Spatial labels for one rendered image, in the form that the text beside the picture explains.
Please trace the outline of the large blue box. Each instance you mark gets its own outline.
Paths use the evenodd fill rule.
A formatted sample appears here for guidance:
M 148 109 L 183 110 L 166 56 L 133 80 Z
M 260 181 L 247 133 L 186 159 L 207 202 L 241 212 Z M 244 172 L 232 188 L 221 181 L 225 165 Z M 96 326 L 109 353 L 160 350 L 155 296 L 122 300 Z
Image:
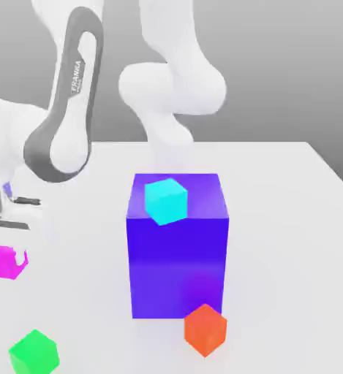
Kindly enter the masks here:
M 188 191 L 188 213 L 160 226 L 145 210 L 145 186 L 168 178 Z M 135 174 L 126 216 L 133 318 L 184 318 L 203 304 L 220 312 L 229 222 L 218 175 Z

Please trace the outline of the small green cube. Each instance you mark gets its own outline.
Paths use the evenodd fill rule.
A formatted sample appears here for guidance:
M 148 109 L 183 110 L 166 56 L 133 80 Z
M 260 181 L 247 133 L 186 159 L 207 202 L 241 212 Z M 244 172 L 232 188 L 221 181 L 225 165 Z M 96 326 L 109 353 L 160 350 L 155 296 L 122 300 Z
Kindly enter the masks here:
M 33 329 L 9 351 L 15 374 L 51 374 L 59 365 L 56 343 Z

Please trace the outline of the small magenta cube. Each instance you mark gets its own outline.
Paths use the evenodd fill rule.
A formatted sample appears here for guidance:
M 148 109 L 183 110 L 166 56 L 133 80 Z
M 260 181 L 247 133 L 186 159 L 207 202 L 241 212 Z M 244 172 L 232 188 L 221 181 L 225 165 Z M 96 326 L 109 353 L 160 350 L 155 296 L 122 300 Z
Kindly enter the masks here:
M 0 246 L 0 278 L 15 280 L 28 265 L 27 252 L 24 251 L 22 264 L 16 262 L 16 251 L 13 247 Z

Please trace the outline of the small orange cube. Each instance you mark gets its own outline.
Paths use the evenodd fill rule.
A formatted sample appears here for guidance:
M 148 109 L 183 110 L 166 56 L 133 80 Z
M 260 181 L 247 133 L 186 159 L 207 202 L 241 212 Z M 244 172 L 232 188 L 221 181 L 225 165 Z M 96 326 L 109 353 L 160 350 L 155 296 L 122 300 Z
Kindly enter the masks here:
M 225 342 L 227 319 L 203 304 L 184 318 L 184 339 L 203 357 Z

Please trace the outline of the small cyan cube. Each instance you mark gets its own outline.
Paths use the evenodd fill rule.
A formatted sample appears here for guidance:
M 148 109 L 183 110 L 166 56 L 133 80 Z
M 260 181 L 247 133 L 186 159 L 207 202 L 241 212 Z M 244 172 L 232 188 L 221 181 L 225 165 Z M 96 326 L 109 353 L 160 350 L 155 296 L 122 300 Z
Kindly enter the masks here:
M 187 217 L 188 191 L 172 178 L 145 184 L 144 198 L 146 212 L 159 226 Z

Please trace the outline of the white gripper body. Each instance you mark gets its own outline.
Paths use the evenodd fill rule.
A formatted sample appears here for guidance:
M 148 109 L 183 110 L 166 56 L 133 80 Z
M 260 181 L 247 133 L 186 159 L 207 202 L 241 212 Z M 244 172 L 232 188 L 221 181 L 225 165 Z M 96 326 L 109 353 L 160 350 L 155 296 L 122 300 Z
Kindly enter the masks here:
M 0 220 L 0 243 L 26 241 L 31 238 L 31 230 L 27 223 Z

